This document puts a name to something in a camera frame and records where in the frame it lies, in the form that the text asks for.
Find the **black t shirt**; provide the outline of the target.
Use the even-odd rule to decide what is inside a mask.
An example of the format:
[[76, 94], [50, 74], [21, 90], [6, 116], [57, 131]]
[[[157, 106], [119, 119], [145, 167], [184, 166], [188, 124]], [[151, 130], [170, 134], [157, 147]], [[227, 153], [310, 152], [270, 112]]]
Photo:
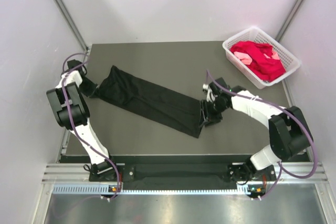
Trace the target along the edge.
[[94, 98], [199, 138], [200, 101], [112, 66]]

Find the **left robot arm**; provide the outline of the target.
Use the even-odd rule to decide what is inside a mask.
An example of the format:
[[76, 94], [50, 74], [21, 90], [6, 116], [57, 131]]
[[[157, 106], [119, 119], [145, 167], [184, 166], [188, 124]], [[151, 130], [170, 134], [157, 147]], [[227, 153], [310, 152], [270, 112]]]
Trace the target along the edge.
[[90, 173], [89, 180], [120, 182], [119, 168], [94, 132], [89, 108], [80, 91], [86, 75], [85, 64], [70, 60], [67, 65], [58, 85], [46, 92], [53, 115], [59, 126], [76, 136], [89, 155], [90, 165], [84, 166]]

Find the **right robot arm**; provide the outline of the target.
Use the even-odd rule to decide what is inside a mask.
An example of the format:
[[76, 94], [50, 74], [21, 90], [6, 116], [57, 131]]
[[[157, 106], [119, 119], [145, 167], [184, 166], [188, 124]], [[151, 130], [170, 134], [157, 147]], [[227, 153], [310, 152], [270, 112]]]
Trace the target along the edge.
[[203, 84], [206, 99], [200, 101], [200, 126], [219, 123], [227, 109], [241, 112], [268, 129], [269, 144], [252, 155], [242, 165], [248, 178], [258, 179], [269, 166], [287, 161], [313, 143], [313, 137], [302, 111], [285, 108], [253, 95], [241, 86], [230, 88], [223, 78]]

